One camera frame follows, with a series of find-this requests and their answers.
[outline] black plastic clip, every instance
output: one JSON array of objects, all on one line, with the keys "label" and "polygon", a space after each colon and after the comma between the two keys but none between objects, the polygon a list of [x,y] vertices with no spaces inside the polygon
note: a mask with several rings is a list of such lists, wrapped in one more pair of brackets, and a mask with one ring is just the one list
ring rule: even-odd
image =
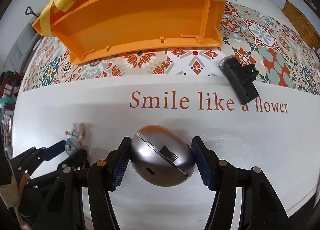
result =
[{"label": "black plastic clip", "polygon": [[223,58],[219,63],[219,67],[228,79],[242,105],[259,96],[257,89],[252,83],[259,74],[254,64],[241,66],[232,55]]}]

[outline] wicker basket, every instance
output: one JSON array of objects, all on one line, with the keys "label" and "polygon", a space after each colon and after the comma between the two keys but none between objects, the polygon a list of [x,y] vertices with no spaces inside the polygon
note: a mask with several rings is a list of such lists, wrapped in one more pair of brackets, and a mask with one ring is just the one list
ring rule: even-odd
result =
[{"label": "wicker basket", "polygon": [[310,21],[292,3],[286,1],[282,12],[287,16],[304,42],[311,48],[320,48],[320,36]]}]

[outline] black handle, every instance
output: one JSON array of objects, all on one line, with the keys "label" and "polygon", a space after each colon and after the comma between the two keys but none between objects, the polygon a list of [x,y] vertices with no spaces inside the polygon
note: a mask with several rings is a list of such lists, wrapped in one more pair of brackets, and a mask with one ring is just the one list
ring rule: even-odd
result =
[{"label": "black handle", "polygon": [[26,16],[32,14],[35,17],[39,17],[36,13],[33,12],[32,8],[30,6],[26,8],[25,14],[26,14]]}]

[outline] tablecloth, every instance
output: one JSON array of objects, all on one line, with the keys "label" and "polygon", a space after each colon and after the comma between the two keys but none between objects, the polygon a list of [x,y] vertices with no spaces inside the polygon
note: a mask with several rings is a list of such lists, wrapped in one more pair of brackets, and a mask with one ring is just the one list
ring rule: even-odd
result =
[{"label": "tablecloth", "polygon": [[30,63],[23,91],[122,75],[223,76],[220,60],[234,55],[242,66],[255,64],[258,82],[320,95],[320,72],[301,36],[276,19],[233,1],[226,3],[220,24],[223,44],[215,48],[143,50],[74,66],[69,50],[56,37],[45,37]]}]

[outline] gray chair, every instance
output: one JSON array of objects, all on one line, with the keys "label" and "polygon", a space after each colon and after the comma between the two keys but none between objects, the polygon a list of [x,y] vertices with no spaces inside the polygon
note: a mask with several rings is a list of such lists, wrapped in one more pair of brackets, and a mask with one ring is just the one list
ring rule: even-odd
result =
[{"label": "gray chair", "polygon": [[42,37],[28,23],[13,44],[3,66],[3,71],[22,73],[27,61],[32,56],[33,47]]}]

